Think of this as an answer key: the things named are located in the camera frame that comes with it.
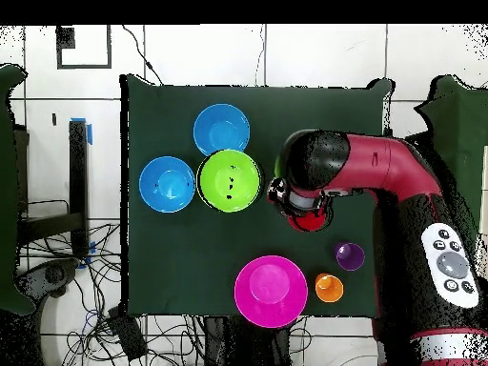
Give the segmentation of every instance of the floor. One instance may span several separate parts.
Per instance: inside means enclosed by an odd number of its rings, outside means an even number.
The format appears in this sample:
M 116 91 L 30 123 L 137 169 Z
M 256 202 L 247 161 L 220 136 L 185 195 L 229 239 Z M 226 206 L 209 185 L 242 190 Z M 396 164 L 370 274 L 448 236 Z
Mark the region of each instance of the floor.
M 365 87 L 373 79 L 388 77 L 396 82 L 391 104 L 391 128 L 404 137 L 426 130 L 414 106 L 426 99 L 431 80 L 454 73 L 467 84 L 481 87 L 488 82 L 488 28 L 453 25 L 202 25 L 127 26 L 139 50 L 151 62 L 163 83 L 173 85 L 233 84 L 309 87 Z M 30 201 L 68 200 L 68 122 L 85 117 L 92 125 L 89 145 L 90 226 L 117 225 L 120 221 L 120 73 L 134 73 L 157 82 L 146 69 L 134 38 L 122 26 L 111 26 L 112 68 L 58 70 L 54 27 L 0 27 L 0 63 L 24 67 L 29 77 L 10 96 L 15 120 L 30 132 Z M 108 62 L 106 26 L 75 26 L 75 49 L 62 50 L 64 65 L 104 65 Z M 30 206 L 30 216 L 61 214 L 63 203 Z M 109 227 L 93 232 L 91 241 L 102 240 Z M 118 232 L 107 239 L 106 260 L 120 261 Z M 52 248 L 63 244 L 52 243 Z M 29 245 L 22 252 L 20 271 L 43 262 L 43 248 Z M 101 270 L 104 262 L 93 266 Z M 100 284 L 110 308 L 119 302 L 116 271 L 109 271 Z M 91 327 L 85 306 L 94 308 L 89 271 L 77 270 L 76 284 L 66 295 L 48 300 L 42 318 L 42 344 L 47 366 L 66 366 L 70 349 Z M 294 366 L 376 366 L 376 344 L 371 321 L 366 318 L 307 318 L 306 329 L 291 337 Z M 129 364 L 126 357 L 84 360 L 83 366 L 171 366 L 155 353 L 192 349 L 183 335 L 181 316 L 147 316 L 141 330 L 151 354 Z M 174 327 L 165 336 L 161 330 Z M 196 327 L 198 334 L 203 334 Z M 111 354 L 120 353 L 110 344 Z M 107 359 L 100 347 L 93 357 Z M 74 356 L 69 366 L 81 366 Z M 188 366 L 195 357 L 185 356 Z

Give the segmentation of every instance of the purple cup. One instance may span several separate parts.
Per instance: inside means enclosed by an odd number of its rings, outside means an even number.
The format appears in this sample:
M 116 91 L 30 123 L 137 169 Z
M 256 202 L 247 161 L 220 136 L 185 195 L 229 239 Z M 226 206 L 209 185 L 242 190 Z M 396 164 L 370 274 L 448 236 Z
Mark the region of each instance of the purple cup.
M 364 251 L 355 243 L 337 243 L 335 245 L 335 260 L 342 269 L 355 271 L 364 263 Z

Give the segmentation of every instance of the pink bowl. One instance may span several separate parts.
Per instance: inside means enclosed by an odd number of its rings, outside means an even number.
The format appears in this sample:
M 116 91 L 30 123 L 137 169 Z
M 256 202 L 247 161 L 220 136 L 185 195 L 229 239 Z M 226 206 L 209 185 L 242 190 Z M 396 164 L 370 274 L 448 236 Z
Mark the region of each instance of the pink bowl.
M 247 264 L 237 276 L 234 299 L 253 324 L 279 328 L 292 323 L 307 303 L 307 281 L 289 259 L 265 255 Z

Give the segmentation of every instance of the small orange cup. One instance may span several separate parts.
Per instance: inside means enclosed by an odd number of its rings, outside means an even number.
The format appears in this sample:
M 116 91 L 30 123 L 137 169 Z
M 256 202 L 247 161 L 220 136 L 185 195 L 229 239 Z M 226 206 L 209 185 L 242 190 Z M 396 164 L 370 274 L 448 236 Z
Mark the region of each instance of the small orange cup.
M 323 302 L 334 303 L 344 295 L 344 285 L 336 276 L 319 274 L 315 279 L 315 293 Z

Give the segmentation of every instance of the round button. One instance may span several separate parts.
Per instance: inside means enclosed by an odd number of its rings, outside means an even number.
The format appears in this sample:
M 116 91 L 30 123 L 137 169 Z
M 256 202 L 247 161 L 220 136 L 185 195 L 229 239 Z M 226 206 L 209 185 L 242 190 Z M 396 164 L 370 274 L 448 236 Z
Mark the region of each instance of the round button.
M 436 240 L 434 242 L 434 248 L 436 250 L 444 250 L 446 248 L 446 245 L 442 240 Z
M 439 230 L 438 235 L 440 238 L 447 239 L 449 238 L 449 233 L 447 233 L 447 230 Z
M 453 279 L 447 279 L 444 282 L 444 288 L 446 288 L 449 292 L 457 292 L 459 290 L 458 283 Z
M 469 263 L 458 253 L 442 253 L 437 259 L 438 269 L 445 275 L 462 279 L 468 275 Z
M 469 283 L 467 280 L 461 283 L 461 288 L 464 290 L 464 292 L 466 292 L 466 294 L 471 294 L 475 291 L 475 288 L 473 288 L 471 283 Z
M 451 249 L 453 249 L 455 252 L 458 252 L 460 249 L 461 249 L 461 246 L 459 246 L 456 241 L 451 241 L 449 243 L 449 246 L 451 247 Z

